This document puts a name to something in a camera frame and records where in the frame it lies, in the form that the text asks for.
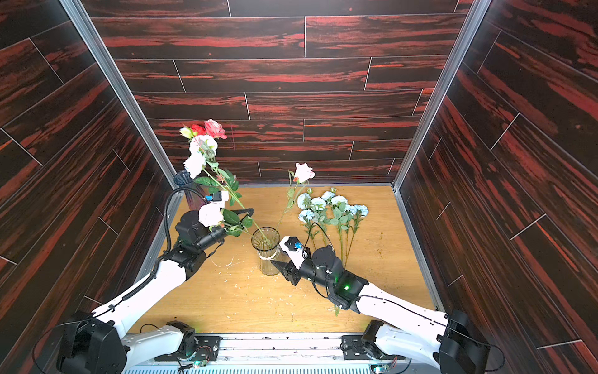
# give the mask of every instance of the artificial flower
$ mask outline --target artificial flower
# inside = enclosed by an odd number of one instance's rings
[[[308,193],[302,193],[297,197],[297,206],[300,209],[307,209],[312,202],[312,197]]]
[[[199,222],[205,227],[218,226],[223,219],[220,207],[214,203],[202,205],[199,208]]]
[[[305,183],[305,181],[307,181],[308,179],[311,179],[316,176],[316,173],[312,171],[313,168],[310,168],[307,165],[307,163],[296,163],[295,167],[295,178],[293,179],[293,182]]]
[[[191,125],[191,130],[193,130],[193,136],[205,135],[206,134],[206,129],[204,129],[203,127],[199,126],[197,123],[194,123],[194,124]]]
[[[215,120],[207,120],[203,124],[206,126],[206,131],[211,137],[222,139],[228,138],[226,135],[224,135],[226,131],[222,128],[222,125]]]
[[[302,210],[301,213],[299,213],[299,220],[301,222],[311,221],[314,216],[315,216],[314,212],[312,212],[309,209],[305,209],[305,210]]]
[[[189,127],[182,127],[179,132],[187,139],[191,139],[193,137],[193,131],[191,131]]]
[[[322,198],[326,201],[332,199],[334,197],[335,193],[332,191],[326,191],[323,195]]]
[[[356,208],[358,211],[360,211],[360,212],[361,212],[361,216],[362,216],[362,217],[365,217],[365,216],[367,216],[367,215],[368,215],[368,213],[370,212],[370,211],[368,210],[368,207],[367,207],[367,206],[365,206],[365,205],[355,205],[355,208]]]
[[[321,197],[312,199],[312,209],[315,211],[323,211],[326,209],[326,202]]]
[[[355,208],[355,205],[347,204],[347,206],[344,207],[344,211],[350,212],[353,215],[357,214],[357,208]]]
[[[338,195],[338,196],[334,196],[330,200],[330,204],[332,204],[332,205],[338,205],[340,203],[347,203],[347,198],[344,196]]]
[[[209,135],[197,135],[191,140],[191,143],[189,143],[189,150],[191,153],[199,152],[202,150],[202,145],[204,145],[204,147],[209,147],[214,152],[216,152],[216,149],[218,148],[218,143],[213,137]]]
[[[191,178],[195,178],[200,175],[204,165],[206,164],[206,158],[201,153],[192,153],[191,156],[183,163],[185,170],[191,174]]]

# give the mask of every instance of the clear glass vase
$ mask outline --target clear glass vase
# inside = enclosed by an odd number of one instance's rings
[[[251,245],[260,255],[260,270],[265,275],[276,275],[278,269],[270,260],[288,262],[289,257],[280,249],[280,234],[273,227],[262,227],[256,230],[251,238]]]

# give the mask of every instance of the wooden table surface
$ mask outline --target wooden table surface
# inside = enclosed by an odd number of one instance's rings
[[[349,203],[364,204],[370,210],[355,236],[347,270],[395,296],[433,309],[392,189],[337,188],[337,194],[347,197]],[[320,196],[326,189],[315,187],[312,196]],[[276,226],[286,204],[286,187],[245,187],[239,192],[244,206],[255,209],[254,218],[259,225]],[[175,223],[188,209],[183,199]],[[305,229],[297,219],[299,211],[294,207],[285,215],[279,228],[281,236],[304,240]],[[170,230],[173,241],[174,226]],[[338,233],[332,226],[328,231],[340,253]],[[304,279],[293,287],[280,274],[263,275],[250,239],[247,234],[228,237],[189,281],[154,305],[131,332],[138,332],[145,323],[162,326],[174,319],[205,333],[362,332],[366,328],[371,317],[352,311],[341,311],[335,316],[332,303],[318,295]],[[144,331],[149,329],[153,327],[144,327]]]

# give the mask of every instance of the white flower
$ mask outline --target white flower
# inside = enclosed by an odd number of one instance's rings
[[[344,208],[344,211],[351,212],[351,214],[353,214],[353,215],[357,214],[357,208],[355,208],[355,205],[347,204],[347,206],[345,206],[345,208]]]
[[[330,200],[330,204],[337,205],[340,203],[347,203],[347,198],[341,195],[334,196],[332,200]]]
[[[326,209],[326,202],[321,197],[312,199],[312,209],[315,211],[323,211]]]
[[[224,216],[220,212],[220,207],[214,203],[199,208],[199,222],[206,227],[217,226],[223,219]]]
[[[191,178],[198,176],[206,164],[206,158],[199,152],[192,153],[191,156],[183,163],[185,170],[191,174]]]
[[[316,176],[316,173],[314,173],[312,171],[313,168],[310,168],[307,165],[307,163],[304,163],[302,165],[299,165],[299,163],[296,163],[295,167],[296,167],[295,178],[293,179],[293,181],[295,181],[295,182],[305,183],[305,181],[307,181],[308,179],[311,179]]]
[[[193,131],[191,131],[189,127],[183,127],[179,130],[179,132],[187,139],[191,139],[193,137]]]
[[[307,209],[312,202],[312,197],[308,193],[302,193],[297,198],[297,206],[300,209]]]
[[[197,135],[195,136],[191,142],[189,143],[189,150],[191,153],[196,153],[202,150],[202,142],[206,144],[211,150],[216,152],[218,148],[218,143],[216,139],[209,135]]]
[[[315,213],[312,212],[311,210],[309,210],[309,209],[302,210],[301,213],[299,213],[299,220],[301,222],[311,221],[314,216],[315,216]]]
[[[324,200],[328,201],[328,200],[332,199],[332,198],[334,197],[334,195],[335,195],[335,194],[334,194],[334,192],[332,192],[332,191],[326,191],[326,192],[325,192],[325,193],[322,195],[322,198],[323,198]]]
[[[368,207],[365,205],[355,205],[355,208],[361,212],[362,217],[365,217],[368,215],[368,213],[370,212],[368,210]]]

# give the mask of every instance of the green leaf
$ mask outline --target green leaf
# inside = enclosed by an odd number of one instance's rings
[[[243,220],[241,221],[241,223],[243,224],[243,226],[245,226],[246,228],[250,228],[251,226],[253,226],[254,224],[254,220],[253,218],[251,218],[250,216],[247,216],[245,218],[243,218]]]
[[[222,210],[222,215],[224,216],[224,221],[229,224],[236,224],[239,223],[239,215],[235,212],[229,211],[227,209]]]
[[[230,236],[234,236],[235,238],[238,238],[243,233],[243,230],[241,230],[241,229],[227,230],[226,233],[229,234]]]
[[[214,183],[214,181],[211,180],[209,177],[197,177],[193,181],[203,186],[216,186],[216,183]]]

